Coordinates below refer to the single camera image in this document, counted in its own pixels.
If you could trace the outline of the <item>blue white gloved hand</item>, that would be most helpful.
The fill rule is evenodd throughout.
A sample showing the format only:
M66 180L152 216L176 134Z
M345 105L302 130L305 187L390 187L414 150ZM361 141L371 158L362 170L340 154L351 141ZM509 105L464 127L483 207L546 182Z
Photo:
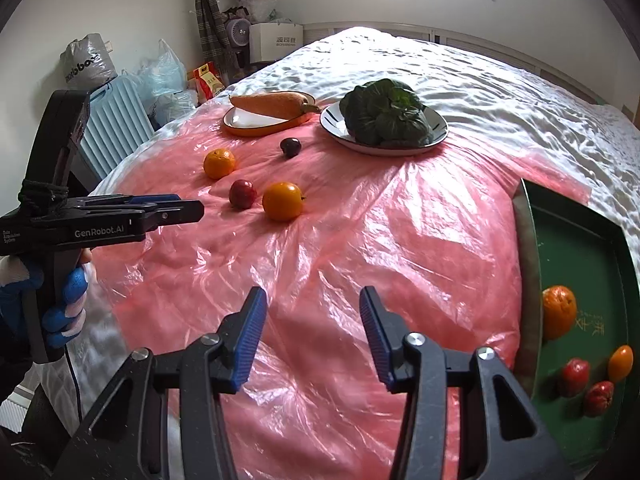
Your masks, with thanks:
M96 274L89 249L84 249L79 264L68 274L60 296L53 296L41 327L47 344L53 349L63 348L84 328L85 308L90 282ZM37 290L43 283L43 273L35 266L17 257L1 258L1 333L2 338L15 337L18 342L28 341L22 310L21 294Z

